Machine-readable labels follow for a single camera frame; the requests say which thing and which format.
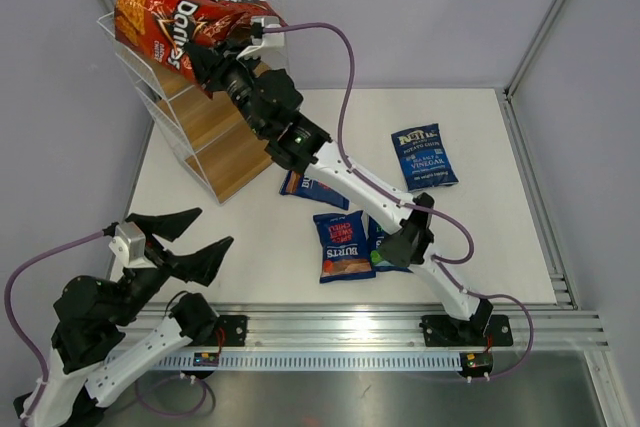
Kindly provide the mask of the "blue Burts chilli bag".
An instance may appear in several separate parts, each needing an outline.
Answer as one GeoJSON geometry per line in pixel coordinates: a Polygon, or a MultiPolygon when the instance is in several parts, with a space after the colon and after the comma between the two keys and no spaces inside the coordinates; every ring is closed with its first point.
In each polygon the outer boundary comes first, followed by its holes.
{"type": "Polygon", "coordinates": [[[350,207],[349,200],[335,190],[294,171],[287,172],[279,194],[282,196],[292,195],[324,203],[342,210],[348,210],[350,207]]]}
{"type": "Polygon", "coordinates": [[[376,277],[370,261],[362,214],[362,211],[355,211],[313,216],[322,249],[321,284],[376,277]]]}

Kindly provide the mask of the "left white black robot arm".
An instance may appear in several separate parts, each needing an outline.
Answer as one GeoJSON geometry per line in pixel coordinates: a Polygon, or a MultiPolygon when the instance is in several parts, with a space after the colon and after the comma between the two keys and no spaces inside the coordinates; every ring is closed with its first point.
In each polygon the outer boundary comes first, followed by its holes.
{"type": "Polygon", "coordinates": [[[11,290],[17,277],[48,258],[40,254],[18,267],[4,291],[8,320],[34,352],[41,375],[34,390],[17,397],[14,409],[22,426],[95,426],[124,390],[158,361],[215,335],[218,317],[200,293],[185,293],[159,324],[115,361],[107,357],[124,340],[147,303],[171,278],[204,287],[216,278],[234,240],[226,236],[192,254],[176,255],[163,246],[179,238],[201,215],[199,208],[148,216],[131,214],[84,238],[52,249],[53,254],[102,237],[122,264],[119,280],[80,275],[64,287],[54,304],[58,323],[48,354],[39,352],[15,318],[11,290]]]}

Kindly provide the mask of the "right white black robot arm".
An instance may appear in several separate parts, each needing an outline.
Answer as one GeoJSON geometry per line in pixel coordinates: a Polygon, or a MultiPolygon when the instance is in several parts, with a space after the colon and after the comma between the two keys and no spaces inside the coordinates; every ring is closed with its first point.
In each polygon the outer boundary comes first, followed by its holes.
{"type": "Polygon", "coordinates": [[[398,191],[351,160],[341,139],[331,138],[301,113],[303,96],[285,70],[255,74],[261,54],[283,47],[287,31],[256,18],[255,37],[247,43],[205,47],[189,41],[183,50],[199,86],[228,95],[277,165],[325,184],[380,225],[386,234],[379,248],[383,259],[425,281],[444,309],[421,323],[424,333],[444,346],[482,344],[493,305],[450,271],[454,260],[437,252],[431,231],[438,214],[434,199],[398,191]]]}

